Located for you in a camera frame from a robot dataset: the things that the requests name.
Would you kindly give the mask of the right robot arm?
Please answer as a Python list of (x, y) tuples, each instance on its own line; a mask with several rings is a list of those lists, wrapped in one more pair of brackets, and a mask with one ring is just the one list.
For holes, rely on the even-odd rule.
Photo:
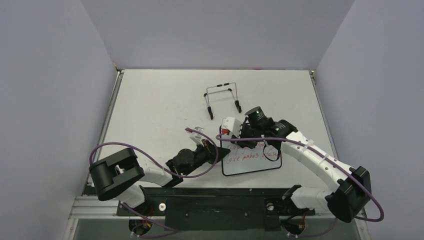
[(350, 223), (371, 199), (371, 177), (367, 169), (340, 162), (290, 122), (265, 116), (259, 106), (249, 110), (244, 121), (233, 117), (223, 120), (222, 129), (228, 130), (234, 143), (243, 148), (252, 149), (263, 142), (279, 154), (293, 157), (327, 185), (327, 189), (293, 187), (282, 199), (282, 207), (289, 214), (299, 209), (321, 209)]

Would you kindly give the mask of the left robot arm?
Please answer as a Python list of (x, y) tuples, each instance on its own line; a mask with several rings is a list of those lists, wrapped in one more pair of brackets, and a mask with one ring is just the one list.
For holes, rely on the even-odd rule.
[(100, 201), (118, 199), (136, 215), (143, 215), (149, 210), (149, 201), (138, 181), (172, 188), (203, 164), (218, 163), (230, 152), (230, 149), (214, 147), (210, 141), (203, 140), (195, 150), (182, 149), (164, 165), (153, 168), (140, 162), (134, 149), (127, 147), (91, 163), (89, 173)]

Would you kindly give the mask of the small whiteboard black frame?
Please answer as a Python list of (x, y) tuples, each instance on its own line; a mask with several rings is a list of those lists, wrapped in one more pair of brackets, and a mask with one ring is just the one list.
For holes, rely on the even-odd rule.
[(229, 141), (221, 141), (220, 146), (230, 153), (222, 159), (221, 171), (226, 177), (261, 171), (275, 170), (283, 166), (282, 155), (273, 146), (258, 142), (251, 149)]

